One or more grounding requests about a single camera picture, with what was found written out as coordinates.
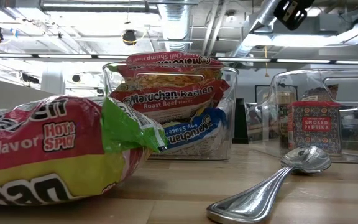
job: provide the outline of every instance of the smoked paprika box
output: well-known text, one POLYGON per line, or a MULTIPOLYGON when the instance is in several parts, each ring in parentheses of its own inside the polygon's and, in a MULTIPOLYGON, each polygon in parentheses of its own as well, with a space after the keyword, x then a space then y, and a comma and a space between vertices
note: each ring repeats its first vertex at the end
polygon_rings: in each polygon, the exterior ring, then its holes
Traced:
POLYGON ((290 149, 316 146, 341 155, 340 104, 332 101, 297 101, 288 106, 290 149))

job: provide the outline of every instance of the fluorescent light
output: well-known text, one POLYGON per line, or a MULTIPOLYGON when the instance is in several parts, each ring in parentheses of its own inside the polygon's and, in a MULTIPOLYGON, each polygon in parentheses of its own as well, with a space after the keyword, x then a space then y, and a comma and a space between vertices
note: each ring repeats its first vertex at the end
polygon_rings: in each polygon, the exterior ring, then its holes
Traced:
POLYGON ((276 35, 272 45, 281 47, 324 47, 332 43, 332 38, 320 35, 276 35))
MULTIPOLYGON (((122 7, 120 4, 52 4, 52 3, 45 3, 43 7, 103 7, 103 8, 115 8, 115 7, 122 7)), ((125 7, 129 8, 144 8, 143 5, 139 4, 126 4, 125 7)))
POLYGON ((306 9, 306 11, 308 12, 308 16, 309 17, 316 17, 318 15, 320 15, 322 13, 322 10, 324 10, 325 7, 310 7, 308 9, 306 9))
POLYGON ((329 63, 329 60, 308 60, 308 59, 277 59, 282 63, 329 63))
POLYGON ((100 59, 127 59, 128 56, 125 55, 98 55, 100 59))
POLYGON ((217 58, 221 62, 270 62, 269 58, 217 58))
POLYGON ((353 60, 338 60, 336 61, 337 64, 340 65, 358 65, 358 61, 353 61, 353 60))
POLYGON ((40 58, 92 58, 90 55, 38 55, 40 58))
POLYGON ((0 54, 0 57, 29 58, 31 54, 0 54))
POLYGON ((272 44, 272 40, 267 35, 248 34, 241 44, 249 47, 256 45, 268 46, 272 44))

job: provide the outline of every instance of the ceiling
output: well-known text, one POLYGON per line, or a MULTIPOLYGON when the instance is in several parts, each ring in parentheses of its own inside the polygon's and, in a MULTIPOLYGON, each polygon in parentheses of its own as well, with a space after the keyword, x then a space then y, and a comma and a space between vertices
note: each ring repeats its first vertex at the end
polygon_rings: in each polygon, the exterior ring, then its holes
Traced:
MULTIPOLYGON (((45 0, 52 3, 72 3, 70 0, 45 0)), ((139 4, 139 1, 114 1, 122 7, 139 4)), ((149 1, 150 8, 154 10, 153 1, 149 1)), ((244 36, 243 25, 246 16, 260 10, 261 0, 233 0, 227 5, 226 12, 233 10, 234 20, 223 19, 219 29, 218 38, 213 46, 212 53, 229 55, 242 42, 244 36)), ((212 0, 201 0, 190 9, 188 42, 189 51, 200 54, 203 48, 204 37, 210 20, 212 0)), ((313 7, 308 9, 309 16, 317 16, 329 9, 330 14, 336 16, 339 23, 346 29, 350 24, 347 17, 338 13, 358 10, 358 0, 347 1, 320 1, 316 0, 313 7)), ((166 51, 166 39, 163 34, 163 24, 159 14, 139 12, 103 12, 88 9, 81 12, 74 11, 33 11, 31 6, 7 13, 0 10, 0 27, 4 41, 0 44, 0 53, 22 54, 109 54, 129 55, 139 52, 166 51), (124 44, 122 33, 134 29, 137 43, 132 46, 124 44)), ((280 47, 256 46, 250 54, 253 57, 268 58, 313 58, 313 59, 358 59, 358 46, 348 47, 280 47)), ((95 85, 101 84, 100 74, 103 62, 71 62, 71 73, 85 73, 89 80, 95 79, 95 85)), ((1 60, 0 78, 17 82, 18 70, 27 72, 41 79, 44 66, 47 63, 33 60, 1 60)), ((271 67, 288 68, 287 64, 276 64, 271 67)), ((264 63, 254 64, 254 67, 265 67, 264 63)), ((89 86, 89 83, 74 83, 67 78, 68 85, 89 86)))

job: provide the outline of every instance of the ceiling duct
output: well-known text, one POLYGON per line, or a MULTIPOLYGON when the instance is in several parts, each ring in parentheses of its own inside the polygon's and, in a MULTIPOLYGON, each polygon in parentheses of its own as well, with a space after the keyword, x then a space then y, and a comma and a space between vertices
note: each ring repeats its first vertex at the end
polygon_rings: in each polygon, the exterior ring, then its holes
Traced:
POLYGON ((280 0, 264 0, 260 11, 247 17, 244 22, 244 40, 231 54, 231 57, 243 58, 246 57, 254 47, 250 45, 247 40, 247 35, 254 30, 261 30, 262 32, 271 32, 273 30, 273 24, 277 20, 274 16, 274 10, 280 0))
POLYGON ((179 4, 158 5, 163 20, 163 36, 167 51, 187 52, 190 7, 179 4))

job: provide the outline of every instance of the chili shrimp ramen package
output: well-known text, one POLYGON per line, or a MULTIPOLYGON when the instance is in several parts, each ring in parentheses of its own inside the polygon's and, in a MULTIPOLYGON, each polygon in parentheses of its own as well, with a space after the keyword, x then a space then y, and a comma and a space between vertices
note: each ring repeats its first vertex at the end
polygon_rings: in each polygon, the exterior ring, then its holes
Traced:
POLYGON ((103 194, 166 145, 160 124, 110 98, 51 96, 0 111, 0 205, 103 194))
POLYGON ((209 79, 220 79, 223 64, 209 57, 181 53, 159 52, 131 55, 125 65, 108 69, 122 75, 125 83, 118 90, 132 91, 139 88, 160 86, 183 87, 209 79))

